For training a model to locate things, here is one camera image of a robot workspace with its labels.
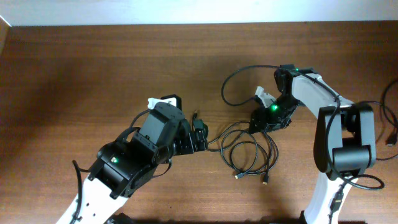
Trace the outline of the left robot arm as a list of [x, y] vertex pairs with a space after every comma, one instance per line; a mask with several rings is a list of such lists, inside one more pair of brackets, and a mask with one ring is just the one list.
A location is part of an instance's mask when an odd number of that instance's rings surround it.
[[117, 211], [136, 190], [156, 177], [161, 164], [174, 156], [208, 148], [208, 127], [200, 119], [188, 121], [176, 96], [150, 98], [141, 127], [131, 124], [113, 142], [105, 144], [86, 170], [76, 167], [78, 193], [59, 223], [132, 223]]

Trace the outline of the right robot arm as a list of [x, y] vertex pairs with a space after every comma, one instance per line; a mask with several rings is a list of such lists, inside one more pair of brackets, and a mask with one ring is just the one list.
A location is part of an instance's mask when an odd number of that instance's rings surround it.
[[300, 214], [300, 223], [338, 223], [342, 205], [352, 187], [366, 178], [376, 161], [374, 113], [367, 103], [354, 103], [327, 85], [313, 68], [292, 64], [275, 67], [278, 98], [257, 87], [260, 107], [251, 114], [250, 133], [286, 128], [299, 106], [317, 119], [313, 158], [318, 180], [312, 199]]

